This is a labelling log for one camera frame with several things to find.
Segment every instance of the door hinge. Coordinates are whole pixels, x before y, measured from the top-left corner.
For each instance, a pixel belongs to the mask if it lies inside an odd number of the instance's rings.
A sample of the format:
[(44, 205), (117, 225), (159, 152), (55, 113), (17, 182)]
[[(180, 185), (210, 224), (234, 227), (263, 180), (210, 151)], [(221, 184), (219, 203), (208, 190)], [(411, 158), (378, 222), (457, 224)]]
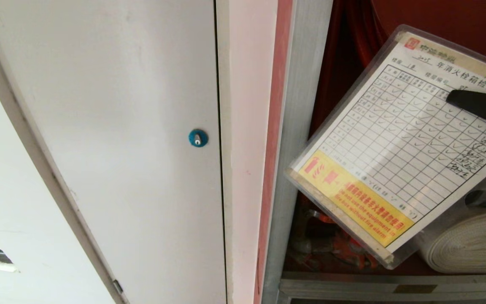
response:
[(114, 287), (116, 287), (117, 292), (120, 293), (120, 294), (122, 294), (123, 293), (123, 288), (121, 287), (121, 285), (119, 284), (119, 282), (117, 280), (114, 280), (112, 283), (113, 283)]

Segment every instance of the rolled white hose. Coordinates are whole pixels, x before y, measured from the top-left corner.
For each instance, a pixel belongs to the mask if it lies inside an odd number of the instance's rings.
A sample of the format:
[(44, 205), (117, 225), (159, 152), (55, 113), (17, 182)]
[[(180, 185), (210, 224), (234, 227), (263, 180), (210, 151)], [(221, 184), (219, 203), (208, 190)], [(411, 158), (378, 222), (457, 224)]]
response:
[(445, 231), (430, 227), (417, 245), (422, 258), (441, 273), (486, 273), (486, 209)]

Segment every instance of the white wall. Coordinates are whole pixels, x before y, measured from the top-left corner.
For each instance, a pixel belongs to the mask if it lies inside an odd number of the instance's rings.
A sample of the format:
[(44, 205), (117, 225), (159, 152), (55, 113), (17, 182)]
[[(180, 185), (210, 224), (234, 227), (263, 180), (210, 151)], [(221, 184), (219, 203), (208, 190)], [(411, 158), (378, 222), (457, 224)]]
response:
[(229, 31), (219, 29), (219, 72), (228, 298), (233, 304), (253, 302), (277, 4), (247, 0), (217, 6), (220, 27), (229, 16)]

